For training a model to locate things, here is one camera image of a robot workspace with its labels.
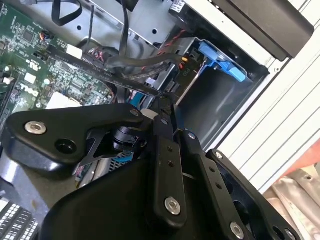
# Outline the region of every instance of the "green circuit board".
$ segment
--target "green circuit board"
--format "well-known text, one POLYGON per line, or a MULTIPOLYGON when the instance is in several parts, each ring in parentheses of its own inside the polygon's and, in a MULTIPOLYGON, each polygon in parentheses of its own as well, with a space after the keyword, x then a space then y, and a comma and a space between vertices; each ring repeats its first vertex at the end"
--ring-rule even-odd
POLYGON ((72 47, 56 36, 43 40, 44 31, 28 16, 0 3, 0 72, 10 75, 0 78, 0 131, 9 115, 46 109, 53 96, 65 97, 72 107, 109 104, 115 97, 109 87, 77 68, 35 55, 49 44, 65 51, 72 47))

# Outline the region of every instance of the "white label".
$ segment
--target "white label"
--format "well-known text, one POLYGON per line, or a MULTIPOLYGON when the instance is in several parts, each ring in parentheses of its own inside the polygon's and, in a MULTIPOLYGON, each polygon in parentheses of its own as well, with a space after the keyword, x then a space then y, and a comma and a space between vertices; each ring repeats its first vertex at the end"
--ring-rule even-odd
POLYGON ((24 80, 26 80, 27 82, 31 83, 31 84, 35 84, 37 77, 30 74, 30 73, 26 73, 24 80))
POLYGON ((81 107, 81 104, 73 98, 68 98, 59 92, 55 92, 46 106, 46 109, 65 109, 75 107, 81 107))
POLYGON ((81 59, 83 51, 80 48, 68 44, 66 47, 66 53, 74 56, 77 59, 81 59))
POLYGON ((172 4, 170 9, 177 13, 180 13, 184 6, 185 2, 183 0, 174 0, 174 3, 172 4))

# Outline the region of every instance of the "bolt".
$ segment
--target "bolt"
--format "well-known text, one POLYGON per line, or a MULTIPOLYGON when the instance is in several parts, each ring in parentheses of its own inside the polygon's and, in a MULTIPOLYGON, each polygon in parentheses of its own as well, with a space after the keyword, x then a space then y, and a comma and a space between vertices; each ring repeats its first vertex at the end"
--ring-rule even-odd
POLYGON ((137 112, 137 110, 131 110, 130 113, 136 117, 139 116, 139 113, 137 112))
POLYGON ((164 206, 167 209, 169 213, 172 215, 179 215, 181 213, 181 207, 177 200, 175 200, 173 197, 168 197, 164 200, 164 206))
POLYGON ((220 152, 217 152, 217 151, 216 151, 216 152, 214 153, 214 155, 215 155, 218 159, 220 159, 220 160, 223 159, 223 157, 222 157, 222 155, 221 155, 220 152))
POLYGON ((42 122, 38 121, 30 121, 25 126, 24 129, 34 135, 42 135, 45 134, 47 131, 46 125, 44 125, 42 122))
POLYGON ((162 122, 163 124, 165 124, 165 125, 168 125, 168 122, 167 122, 167 120, 165 120, 165 119, 161 119, 161 122, 162 122))
POLYGON ((189 132, 189 138, 195 140, 196 139, 196 136, 192 133, 192 132, 189 132))
POLYGON ((230 224, 230 229, 233 232, 233 234, 240 240, 245 238, 244 231, 241 229, 241 227, 236 224, 235 222, 232 222, 230 224))
POLYGON ((286 234, 289 236, 290 239, 292 240, 296 240, 295 235, 289 230, 289 229, 285 229, 286 234))

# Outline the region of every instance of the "capacitor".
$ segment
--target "capacitor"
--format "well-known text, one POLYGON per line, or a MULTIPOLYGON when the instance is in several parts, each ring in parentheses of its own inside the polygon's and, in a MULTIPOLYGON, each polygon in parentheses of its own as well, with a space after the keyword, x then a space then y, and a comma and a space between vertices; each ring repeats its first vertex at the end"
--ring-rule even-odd
POLYGON ((45 84, 45 85, 50 85, 50 80, 48 79, 48 78, 46 78, 45 80, 43 80, 43 83, 45 84))

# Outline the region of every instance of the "blue plastic latch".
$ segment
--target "blue plastic latch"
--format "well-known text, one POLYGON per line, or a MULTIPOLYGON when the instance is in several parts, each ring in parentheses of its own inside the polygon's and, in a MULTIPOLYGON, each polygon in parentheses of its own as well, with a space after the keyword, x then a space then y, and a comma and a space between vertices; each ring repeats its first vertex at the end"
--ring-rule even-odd
POLYGON ((203 69, 205 69, 206 67, 211 68, 212 66, 217 64, 223 72, 234 77, 238 82, 242 83, 244 80, 246 80, 247 76, 242 71, 240 71, 230 61, 220 61, 217 51, 205 42, 202 42, 200 44, 199 52, 209 59, 206 63, 206 66, 203 69))

